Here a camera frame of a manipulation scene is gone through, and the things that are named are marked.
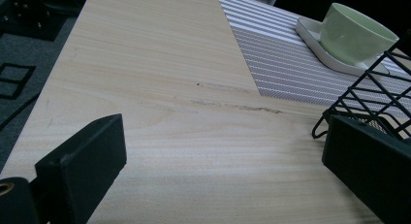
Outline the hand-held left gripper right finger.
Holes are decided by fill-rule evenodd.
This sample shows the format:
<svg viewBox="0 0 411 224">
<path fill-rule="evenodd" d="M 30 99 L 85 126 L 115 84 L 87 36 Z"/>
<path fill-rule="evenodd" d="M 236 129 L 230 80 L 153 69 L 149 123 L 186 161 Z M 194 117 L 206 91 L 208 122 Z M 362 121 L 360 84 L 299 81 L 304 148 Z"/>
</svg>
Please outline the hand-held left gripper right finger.
<svg viewBox="0 0 411 224">
<path fill-rule="evenodd" d="M 411 145 L 334 115 L 322 161 L 385 224 L 411 224 Z"/>
</svg>

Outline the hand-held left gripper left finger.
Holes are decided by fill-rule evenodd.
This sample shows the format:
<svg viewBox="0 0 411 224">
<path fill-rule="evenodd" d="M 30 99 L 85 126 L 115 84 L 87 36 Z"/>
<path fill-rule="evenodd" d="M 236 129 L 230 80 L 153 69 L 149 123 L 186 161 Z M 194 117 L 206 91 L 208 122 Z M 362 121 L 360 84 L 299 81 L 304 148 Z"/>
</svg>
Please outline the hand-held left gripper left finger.
<svg viewBox="0 0 411 224">
<path fill-rule="evenodd" d="M 121 114 L 87 124 L 35 164 L 41 221 L 86 224 L 126 162 Z"/>
</svg>

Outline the green ceramic cup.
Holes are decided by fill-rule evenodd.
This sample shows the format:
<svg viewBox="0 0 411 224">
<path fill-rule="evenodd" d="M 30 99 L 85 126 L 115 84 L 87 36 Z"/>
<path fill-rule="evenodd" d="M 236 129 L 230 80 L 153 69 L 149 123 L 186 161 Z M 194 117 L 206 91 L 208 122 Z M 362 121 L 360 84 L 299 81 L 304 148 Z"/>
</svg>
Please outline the green ceramic cup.
<svg viewBox="0 0 411 224">
<path fill-rule="evenodd" d="M 398 40 L 389 28 L 339 3 L 330 5 L 320 28 L 323 49 L 349 65 L 378 57 Z"/>
</svg>

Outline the white rectangular saucer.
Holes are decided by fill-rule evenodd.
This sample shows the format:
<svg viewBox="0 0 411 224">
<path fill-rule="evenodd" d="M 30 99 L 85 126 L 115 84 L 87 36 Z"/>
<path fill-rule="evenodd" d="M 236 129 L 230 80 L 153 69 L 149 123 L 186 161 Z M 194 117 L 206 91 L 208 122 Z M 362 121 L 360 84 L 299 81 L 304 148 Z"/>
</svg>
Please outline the white rectangular saucer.
<svg viewBox="0 0 411 224">
<path fill-rule="evenodd" d="M 361 76 L 367 69 L 373 66 L 373 72 L 377 73 L 377 78 L 382 76 L 388 76 L 390 71 L 382 62 L 378 62 L 379 57 L 383 54 L 381 53 L 378 57 L 368 59 L 364 62 L 349 65 L 343 63 L 328 52 L 326 52 L 323 47 L 320 45 L 320 21 L 299 17 L 297 20 L 297 25 L 295 27 L 296 32 L 300 35 L 302 40 L 308 45 L 308 47 L 313 51 L 315 56 L 331 70 L 334 70 L 339 73 L 353 75 L 356 77 Z"/>
</svg>

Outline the grey striped placemat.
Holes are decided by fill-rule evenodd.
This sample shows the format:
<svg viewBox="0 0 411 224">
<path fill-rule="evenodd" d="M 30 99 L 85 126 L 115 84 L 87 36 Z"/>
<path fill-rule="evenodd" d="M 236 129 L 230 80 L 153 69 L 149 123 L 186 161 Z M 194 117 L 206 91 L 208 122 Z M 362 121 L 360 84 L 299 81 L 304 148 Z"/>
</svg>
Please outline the grey striped placemat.
<svg viewBox="0 0 411 224">
<path fill-rule="evenodd" d="M 358 78 L 325 66 L 296 32 L 299 16 L 254 0 L 219 0 L 261 95 L 330 106 Z"/>
</svg>

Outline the black metal stand base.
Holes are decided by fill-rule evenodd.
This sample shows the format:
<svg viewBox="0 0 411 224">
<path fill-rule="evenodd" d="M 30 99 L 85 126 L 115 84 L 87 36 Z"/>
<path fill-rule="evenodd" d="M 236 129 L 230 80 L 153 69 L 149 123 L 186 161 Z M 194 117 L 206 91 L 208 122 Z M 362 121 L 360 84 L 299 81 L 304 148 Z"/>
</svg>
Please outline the black metal stand base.
<svg viewBox="0 0 411 224">
<path fill-rule="evenodd" d="M 69 16 L 78 16 L 86 0 L 5 0 L 0 5 L 0 34 L 53 41 Z"/>
</svg>

